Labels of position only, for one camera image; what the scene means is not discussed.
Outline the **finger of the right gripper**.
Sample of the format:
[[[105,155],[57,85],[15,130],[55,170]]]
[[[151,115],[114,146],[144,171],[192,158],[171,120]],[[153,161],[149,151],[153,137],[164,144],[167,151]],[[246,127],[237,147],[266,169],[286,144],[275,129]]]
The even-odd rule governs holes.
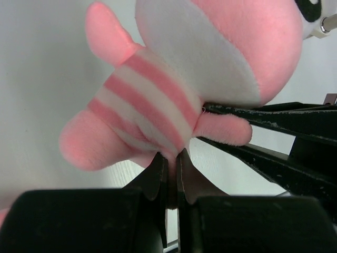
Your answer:
[[[336,106],[290,102],[260,108],[204,104],[206,112],[232,114],[257,127],[336,146]]]
[[[296,138],[290,154],[284,154],[253,144],[236,147],[201,140],[238,158],[290,194],[315,197],[326,210],[336,210],[336,147]]]

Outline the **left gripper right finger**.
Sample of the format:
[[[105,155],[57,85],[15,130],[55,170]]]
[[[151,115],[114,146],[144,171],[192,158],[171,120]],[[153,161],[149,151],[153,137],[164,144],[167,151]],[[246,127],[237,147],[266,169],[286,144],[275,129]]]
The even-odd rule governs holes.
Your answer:
[[[330,218],[312,197],[229,196],[176,159],[179,252],[336,252]]]

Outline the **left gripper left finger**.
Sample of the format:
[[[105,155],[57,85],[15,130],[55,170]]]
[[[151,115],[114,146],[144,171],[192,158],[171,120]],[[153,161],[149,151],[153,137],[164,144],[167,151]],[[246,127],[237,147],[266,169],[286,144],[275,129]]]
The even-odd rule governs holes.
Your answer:
[[[1,226],[1,252],[163,252],[167,173],[157,154],[122,188],[27,191]]]

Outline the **pink plush toy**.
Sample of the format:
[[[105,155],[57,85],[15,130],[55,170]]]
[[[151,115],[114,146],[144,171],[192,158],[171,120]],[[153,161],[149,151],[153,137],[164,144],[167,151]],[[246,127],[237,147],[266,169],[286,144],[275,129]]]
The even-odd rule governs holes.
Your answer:
[[[0,210],[0,227],[2,226],[10,208]]]
[[[72,165],[99,170],[124,160],[170,162],[198,136],[247,144],[249,123],[206,113],[215,102],[271,101],[298,64],[303,41],[336,13],[336,1],[137,1],[143,44],[102,2],[87,9],[88,45],[114,71],[60,135]]]

